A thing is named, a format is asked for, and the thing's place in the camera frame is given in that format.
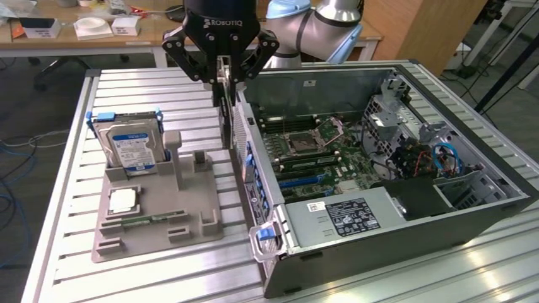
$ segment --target blue pcie slot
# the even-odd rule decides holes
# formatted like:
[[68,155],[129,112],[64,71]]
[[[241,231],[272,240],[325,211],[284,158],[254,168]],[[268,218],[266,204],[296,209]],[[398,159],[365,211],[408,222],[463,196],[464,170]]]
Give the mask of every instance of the blue pcie slot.
[[308,185],[308,184],[317,184],[321,182],[324,175],[325,174],[320,174],[313,177],[306,177],[306,178],[289,180],[289,181],[281,181],[281,182],[278,182],[278,187],[288,188],[288,187],[294,187],[294,186],[301,186],[301,185]]

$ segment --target small chip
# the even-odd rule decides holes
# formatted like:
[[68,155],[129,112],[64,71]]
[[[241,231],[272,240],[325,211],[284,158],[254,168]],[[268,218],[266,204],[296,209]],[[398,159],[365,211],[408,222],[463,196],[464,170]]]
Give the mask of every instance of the small chip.
[[346,193],[350,191],[358,191],[360,187],[357,186],[357,183],[354,180],[346,180],[346,181],[338,182],[338,189],[342,193]]
[[108,210],[110,213],[122,213],[129,211],[136,204],[134,189],[118,189],[110,193],[110,201],[108,202]]

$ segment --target power supply label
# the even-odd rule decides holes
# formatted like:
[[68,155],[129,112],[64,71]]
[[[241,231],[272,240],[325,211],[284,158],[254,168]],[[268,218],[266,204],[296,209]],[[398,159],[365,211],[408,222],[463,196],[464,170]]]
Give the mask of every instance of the power supply label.
[[337,234],[341,237],[380,228],[376,217],[362,198],[326,204]]

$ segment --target white label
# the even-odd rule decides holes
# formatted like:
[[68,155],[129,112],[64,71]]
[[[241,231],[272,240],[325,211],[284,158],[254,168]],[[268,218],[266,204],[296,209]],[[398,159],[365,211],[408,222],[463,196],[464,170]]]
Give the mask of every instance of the white label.
[[125,45],[149,45],[152,43],[145,42],[145,41],[130,41],[130,42],[125,42]]
[[314,164],[316,164],[316,162],[306,162],[306,163],[301,163],[301,164],[293,164],[292,169],[296,169],[298,167],[312,166]]
[[328,162],[333,162],[334,161],[334,157],[329,157],[329,158],[321,158],[316,161],[317,164],[324,164]]
[[316,86],[316,80],[304,80],[302,87]]
[[121,134],[112,137],[121,165],[128,170],[145,170],[153,167],[152,150],[145,146],[149,142],[148,134]]
[[314,203],[308,203],[306,204],[306,209],[309,210],[309,212],[324,210],[325,209],[325,202],[320,201],[320,202],[314,202]]

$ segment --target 3d printed holder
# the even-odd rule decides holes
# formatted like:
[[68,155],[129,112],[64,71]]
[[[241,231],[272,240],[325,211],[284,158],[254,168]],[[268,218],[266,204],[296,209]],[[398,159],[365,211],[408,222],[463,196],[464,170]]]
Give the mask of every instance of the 3d printed holder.
[[[92,247],[94,263],[222,238],[210,158],[205,151],[178,158],[178,131],[165,131],[162,141],[170,160],[156,164],[156,174],[128,177],[121,167],[105,169]],[[134,205],[113,213],[110,194],[121,189],[134,191]]]

